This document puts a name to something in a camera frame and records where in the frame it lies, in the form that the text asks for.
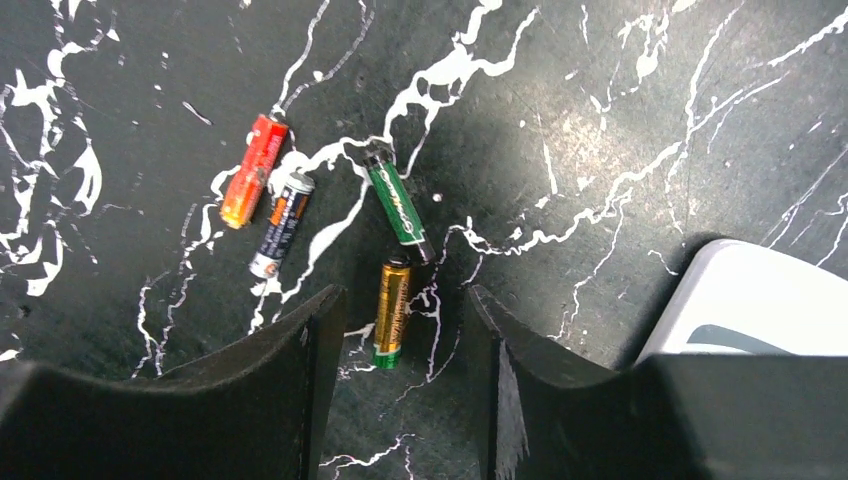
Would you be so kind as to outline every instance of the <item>battery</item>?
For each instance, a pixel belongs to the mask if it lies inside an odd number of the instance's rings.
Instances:
[[[250,262],[251,273],[264,279],[277,275],[280,264],[291,248],[294,232],[303,218],[303,211],[313,190],[315,181],[302,173],[294,172],[286,180],[274,204],[274,211],[271,212],[270,225],[262,245]]]
[[[250,223],[288,131],[288,126],[265,115],[259,115],[253,124],[241,167],[230,181],[221,203],[221,219],[231,228]]]
[[[377,322],[374,327],[374,365],[395,368],[406,327],[406,302],[412,263],[406,255],[393,255],[383,264]]]
[[[378,146],[366,154],[364,163],[398,241],[421,264],[430,263],[436,252],[392,163],[391,152],[385,146]]]

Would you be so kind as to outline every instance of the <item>black marble surface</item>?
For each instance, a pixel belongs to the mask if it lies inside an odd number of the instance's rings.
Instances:
[[[825,0],[5,2],[0,359],[155,377],[339,283],[323,475],[476,478],[468,284],[621,367],[707,240],[848,276],[847,23]],[[265,285],[267,196],[241,231],[217,203],[275,104],[295,136],[272,180],[318,189]],[[367,338],[396,245],[370,136],[440,252],[394,371]]]

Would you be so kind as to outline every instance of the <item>orange battery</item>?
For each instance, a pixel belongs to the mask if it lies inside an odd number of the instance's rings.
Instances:
[[[241,167],[230,181],[221,204],[221,218],[228,226],[241,228],[250,223],[288,131],[288,126],[265,115],[256,119]]]

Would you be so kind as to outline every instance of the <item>white marble vein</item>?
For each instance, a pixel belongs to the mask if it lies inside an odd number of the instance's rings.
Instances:
[[[7,256],[13,263],[11,266],[4,267],[4,272],[8,272],[16,265],[23,265],[24,263],[19,263],[21,260],[25,260],[26,264],[41,263],[44,269],[44,275],[27,278],[27,295],[30,296],[43,295],[50,283],[59,275],[64,263],[64,252],[67,249],[67,245],[59,233],[57,225],[57,221],[67,215],[56,215],[54,218],[48,214],[44,219],[30,217],[33,192],[37,184],[40,181],[57,182],[68,173],[57,173],[46,159],[48,154],[55,151],[55,148],[64,137],[65,129],[69,127],[65,121],[65,117],[63,117],[63,105],[59,103],[57,97],[58,91],[69,93],[71,100],[76,103],[78,110],[73,113],[69,123],[85,139],[85,147],[73,163],[73,168],[82,171],[83,178],[80,180],[77,192],[71,200],[74,203],[81,204],[84,207],[84,211],[78,214],[72,214],[71,218],[91,214],[95,203],[100,197],[103,185],[103,173],[100,168],[99,159],[95,153],[94,143],[83,121],[84,113],[81,103],[71,88],[70,82],[65,77],[63,64],[65,60],[73,55],[95,52],[104,38],[117,41],[118,37],[117,33],[107,36],[98,27],[94,36],[88,40],[87,46],[82,46],[74,41],[67,41],[64,35],[63,24],[73,22],[79,4],[79,0],[70,0],[68,3],[68,18],[66,19],[61,11],[62,2],[52,2],[54,10],[54,34],[59,45],[47,55],[46,64],[49,75],[48,78],[44,79],[44,83],[32,87],[29,86],[23,71],[16,68],[15,85],[7,84],[3,87],[2,92],[0,92],[0,134],[2,134],[5,140],[10,157],[11,180],[15,188],[14,197],[19,208],[15,229],[8,232],[0,232],[0,246],[2,246],[0,253]],[[114,29],[114,14],[112,18],[112,29]],[[25,135],[20,139],[13,138],[4,125],[4,118],[9,108],[26,109],[30,106],[35,107],[41,114],[41,132],[38,135]],[[26,141],[28,137],[40,139],[37,158],[24,158],[18,150],[17,142]],[[58,207],[62,212],[70,211],[70,205],[63,204],[55,195],[51,198],[51,205]],[[40,229],[37,237],[33,238],[32,235],[28,235],[33,233],[30,230],[31,228]],[[42,248],[42,244],[47,238],[52,238],[55,241],[55,258],[53,259],[49,257],[43,258],[41,256],[42,253],[48,252]],[[84,246],[88,250],[89,258],[96,263],[96,257],[91,254],[87,245],[84,244]]]
[[[808,48],[822,41],[826,35],[837,35],[844,32],[846,23],[848,23],[848,7],[845,7],[845,11],[842,14],[838,15],[832,22],[824,26],[821,30],[811,35],[810,38],[799,43],[783,55],[775,57],[766,63],[770,67],[776,67],[798,53],[803,54]]]
[[[665,268],[665,271],[666,271],[666,272],[668,272],[668,274],[669,274],[669,275],[671,275],[671,276],[673,276],[673,277],[676,277],[676,276],[680,275],[680,273],[675,272],[674,270],[672,270],[672,269],[668,268],[668,264],[667,264],[667,263],[665,263],[665,258],[663,258],[662,253],[660,253],[660,252],[658,252],[658,251],[656,251],[656,250],[649,250],[649,251],[648,251],[648,256],[650,257],[651,255],[656,255],[657,257],[659,257],[659,259],[660,259],[660,263],[662,263],[662,264],[663,264],[663,268]]]
[[[407,466],[406,467],[407,472],[409,472],[410,475],[411,475],[411,472],[409,471],[409,463],[410,463],[410,460],[409,460],[410,459],[410,457],[409,457],[410,456],[410,450],[408,448],[409,440],[407,440],[407,439],[413,439],[413,438],[415,438],[415,434],[412,434],[412,433],[404,433],[404,434],[398,435],[397,437],[395,437],[395,443],[393,445],[389,446],[387,449],[383,450],[382,452],[377,452],[377,453],[371,455],[371,457],[368,458],[367,460],[360,460],[360,459],[358,459],[358,458],[356,458],[352,455],[342,454],[342,455],[336,455],[335,457],[333,457],[333,458],[331,458],[331,459],[329,459],[325,462],[321,462],[321,463],[318,464],[318,466],[320,468],[333,467],[334,468],[333,480],[338,480],[339,475],[341,475],[341,473],[342,473],[341,471],[343,469],[354,467],[354,466],[356,466],[356,467],[370,467],[371,465],[374,465],[375,463],[379,462],[386,455],[389,455],[390,453],[395,452],[395,451],[399,450],[402,446],[404,446],[404,447],[407,447],[407,448],[404,449],[404,452],[405,452],[405,455],[406,455],[405,456],[405,464]]]
[[[580,313],[580,299],[578,298],[578,292],[580,288],[585,286],[587,283],[591,282],[598,275],[598,271],[607,260],[610,259],[613,252],[615,252],[616,243],[618,242],[618,234],[621,232],[621,227],[624,225],[624,205],[630,203],[632,200],[632,189],[629,189],[625,195],[623,195],[617,204],[617,214],[618,214],[618,225],[615,227],[615,231],[612,234],[612,240],[610,241],[610,249],[607,251],[606,255],[604,255],[601,260],[595,265],[595,268],[592,269],[592,272],[586,276],[583,280],[580,280],[576,284],[574,284],[574,288],[571,290],[571,300],[574,302],[574,310],[571,312],[571,316],[566,320],[565,315],[563,315],[562,323],[560,324],[559,332],[556,335],[548,335],[548,338],[559,341],[565,336],[565,339],[568,340],[571,337],[571,327],[574,325],[574,320],[577,318],[577,315]]]
[[[818,178],[816,178],[813,184],[810,185],[810,187],[803,194],[801,194],[798,200],[796,200],[795,203],[790,205],[789,208],[787,208],[786,211],[783,212],[783,214],[780,216],[780,220],[778,220],[778,222],[775,223],[771,229],[769,229],[769,231],[760,241],[760,245],[763,245],[769,238],[771,238],[772,234],[774,234],[774,232],[776,232],[782,225],[783,229],[780,231],[780,233],[777,234],[777,236],[774,237],[774,239],[768,245],[768,248],[774,248],[777,242],[779,242],[780,239],[783,238],[783,236],[786,234],[787,230],[789,230],[789,227],[792,226],[792,222],[795,221],[795,217],[801,211],[801,208],[804,206],[804,203],[806,203],[807,200],[809,200],[810,197],[816,192],[816,190],[819,188],[819,185],[821,185],[822,181],[827,176],[827,174],[830,173],[830,171],[833,169],[833,167],[836,166],[836,164],[842,161],[846,153],[848,153],[848,147],[842,150],[842,153],[840,153],[839,156],[837,156],[832,162],[830,162],[830,164],[828,164],[828,166],[824,169],[824,171],[822,171]]]

